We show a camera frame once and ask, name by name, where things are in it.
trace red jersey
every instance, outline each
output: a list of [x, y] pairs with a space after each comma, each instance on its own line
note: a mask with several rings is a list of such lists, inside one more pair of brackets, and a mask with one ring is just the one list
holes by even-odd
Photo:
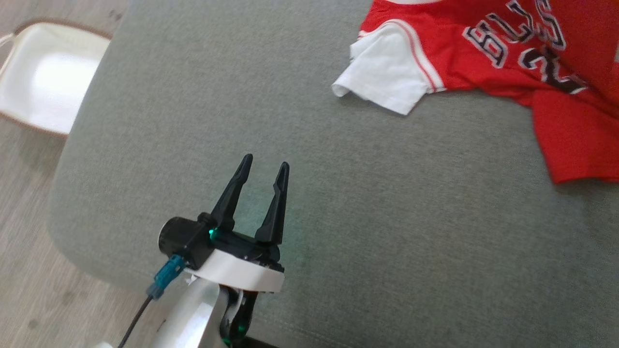
[[[351, 64], [333, 90], [338, 96], [352, 91], [403, 115], [426, 93], [480, 88], [510, 97], [533, 109], [555, 183], [617, 181], [619, 108], [596, 88], [612, 90], [601, 76], [611, 74], [615, 55], [596, 58], [609, 66], [602, 75], [603, 69], [583, 69], [591, 83], [575, 74], [563, 61], [582, 65], [584, 36], [574, 28], [574, 10], [559, 6], [555, 12], [551, 2], [374, 0], [350, 47]], [[587, 50], [617, 48], [619, 28], [606, 29]]]

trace jersey number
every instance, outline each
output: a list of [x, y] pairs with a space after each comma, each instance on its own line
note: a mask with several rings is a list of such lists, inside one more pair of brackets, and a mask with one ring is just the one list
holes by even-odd
[[546, 47], [543, 48], [543, 52], [544, 54], [535, 48], [524, 50], [520, 54], [518, 64], [525, 69], [533, 70], [537, 68], [537, 63], [540, 62], [539, 69], [542, 73], [542, 81], [566, 93], [576, 94], [587, 88], [573, 80], [572, 76], [560, 77], [559, 57]]
[[[498, 15], [491, 13], [486, 17], [493, 22], [496, 22], [507, 34], [512, 42], [526, 42], [534, 35], [533, 18], [526, 12], [517, 0], [511, 0], [507, 3], [510, 11], [515, 12], [527, 20], [526, 24], [521, 24], [519, 32], [505, 22]], [[547, 42], [556, 50], [565, 50], [566, 43], [561, 32], [559, 22], [550, 12], [550, 4], [548, 0], [535, 0], [535, 8], [543, 23], [535, 24], [535, 33], [544, 42]], [[478, 50], [488, 57], [492, 66], [501, 69], [507, 60], [508, 46], [499, 38], [496, 33], [490, 28], [488, 22], [481, 20], [475, 27], [467, 27], [462, 33], [468, 41], [470, 41]], [[576, 94], [587, 87], [584, 86], [580, 78], [576, 75], [560, 77], [559, 76], [559, 57], [546, 47], [542, 48], [542, 52], [534, 48], [524, 50], [518, 59], [518, 64], [525, 69], [537, 69], [537, 63], [540, 63], [540, 73], [542, 82], [546, 82], [552, 87], [558, 88], [566, 93]]]

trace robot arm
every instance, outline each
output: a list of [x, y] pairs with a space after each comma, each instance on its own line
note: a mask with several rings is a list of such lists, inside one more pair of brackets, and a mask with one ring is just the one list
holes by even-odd
[[270, 347], [245, 336], [258, 294], [280, 292], [284, 283], [278, 246], [290, 167], [282, 163], [273, 200], [252, 238], [233, 230], [252, 161], [251, 154], [245, 155], [210, 214], [203, 212], [196, 221], [174, 217], [163, 226], [159, 250], [177, 266], [157, 274], [157, 290], [149, 288], [149, 296], [158, 299], [183, 268], [196, 278], [157, 331], [153, 348]]

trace laminate floor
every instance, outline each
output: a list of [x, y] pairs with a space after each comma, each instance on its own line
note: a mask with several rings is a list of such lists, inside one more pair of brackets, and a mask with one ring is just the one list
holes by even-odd
[[[41, 18], [113, 33], [129, 0], [0, 0], [0, 35]], [[0, 48], [0, 61], [7, 53]], [[79, 271], [47, 235], [46, 203], [64, 140], [0, 118], [0, 347], [116, 346], [144, 299]], [[149, 347], [150, 305], [126, 347]]]

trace gray cushion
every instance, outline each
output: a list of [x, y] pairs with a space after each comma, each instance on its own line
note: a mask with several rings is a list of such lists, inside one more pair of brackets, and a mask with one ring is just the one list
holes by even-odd
[[[617, 186], [553, 186], [530, 111], [481, 93], [400, 117], [330, 83], [369, 0], [135, 0], [62, 155], [50, 234], [138, 291], [170, 217], [210, 211], [245, 153], [252, 234], [290, 162], [285, 347], [592, 347], [619, 339]], [[163, 300], [181, 293], [176, 283]]]

